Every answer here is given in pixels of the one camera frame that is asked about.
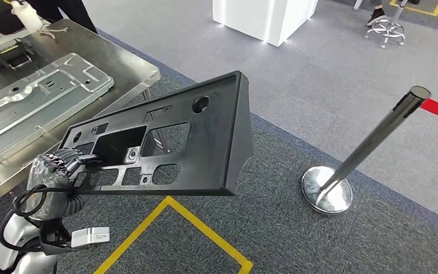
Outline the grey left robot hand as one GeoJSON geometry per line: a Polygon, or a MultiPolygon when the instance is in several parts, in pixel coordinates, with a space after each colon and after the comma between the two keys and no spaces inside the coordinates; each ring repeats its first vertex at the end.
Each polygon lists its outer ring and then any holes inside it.
{"type": "Polygon", "coordinates": [[[74,148],[59,149],[36,156],[27,180],[22,215],[34,220],[52,220],[71,216],[83,209],[87,197],[77,194],[71,176],[88,163],[100,163],[102,157],[84,154],[74,148]]]}

